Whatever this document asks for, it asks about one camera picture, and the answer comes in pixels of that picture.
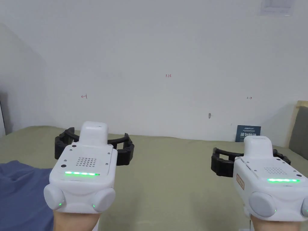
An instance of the bed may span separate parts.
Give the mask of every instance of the bed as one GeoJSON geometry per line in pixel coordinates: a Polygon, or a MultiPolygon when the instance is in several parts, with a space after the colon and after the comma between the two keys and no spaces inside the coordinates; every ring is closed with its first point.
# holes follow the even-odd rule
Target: bed
{"type": "MultiPolygon", "coordinates": [[[[0,163],[18,160],[52,168],[56,163],[54,138],[63,131],[28,127],[4,136],[0,139],[0,163]]],[[[110,135],[109,139],[121,136],[110,135]]],[[[210,166],[213,147],[243,152],[243,143],[130,137],[135,144],[134,158],[129,166],[117,167],[116,199],[102,214],[99,230],[235,231],[249,227],[232,179],[216,176],[210,166]]],[[[290,149],[274,148],[308,176],[308,160],[290,149]]],[[[302,230],[307,229],[308,223],[304,223],[302,230]]]]}

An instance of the book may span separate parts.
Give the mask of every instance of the book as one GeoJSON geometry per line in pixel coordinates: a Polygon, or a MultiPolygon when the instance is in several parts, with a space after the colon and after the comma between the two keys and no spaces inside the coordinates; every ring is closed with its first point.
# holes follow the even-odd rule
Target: book
{"type": "Polygon", "coordinates": [[[246,136],[259,136],[260,133],[260,126],[238,125],[235,142],[244,142],[246,136]]]}

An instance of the red marking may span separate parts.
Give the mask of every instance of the red marking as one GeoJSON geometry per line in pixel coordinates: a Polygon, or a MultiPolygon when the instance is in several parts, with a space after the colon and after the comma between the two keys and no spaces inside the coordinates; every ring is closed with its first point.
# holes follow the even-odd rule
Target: red marking
{"type": "Polygon", "coordinates": [[[241,186],[241,188],[243,190],[245,190],[245,183],[244,181],[242,180],[242,178],[240,178],[240,176],[238,174],[236,174],[236,181],[238,182],[238,184],[241,186]]]}

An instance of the human hand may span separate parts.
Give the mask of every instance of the human hand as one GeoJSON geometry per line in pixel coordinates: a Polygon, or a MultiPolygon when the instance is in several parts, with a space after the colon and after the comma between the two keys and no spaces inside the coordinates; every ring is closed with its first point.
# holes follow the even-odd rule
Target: human hand
{"type": "Polygon", "coordinates": [[[292,221],[264,221],[251,216],[255,231],[299,231],[300,222],[292,221]]]}
{"type": "Polygon", "coordinates": [[[54,231],[92,231],[100,213],[60,213],[54,211],[54,231]]]}

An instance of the green indicator light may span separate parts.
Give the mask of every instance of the green indicator light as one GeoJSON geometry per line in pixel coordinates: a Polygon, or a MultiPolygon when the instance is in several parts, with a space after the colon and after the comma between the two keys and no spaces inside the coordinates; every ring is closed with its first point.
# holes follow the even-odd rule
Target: green indicator light
{"type": "Polygon", "coordinates": [[[65,174],[73,174],[73,175],[88,175],[88,176],[99,176],[99,173],[93,173],[93,172],[71,172],[66,171],[65,174]]]}
{"type": "Polygon", "coordinates": [[[270,182],[300,182],[301,180],[297,179],[267,179],[270,182]]]}

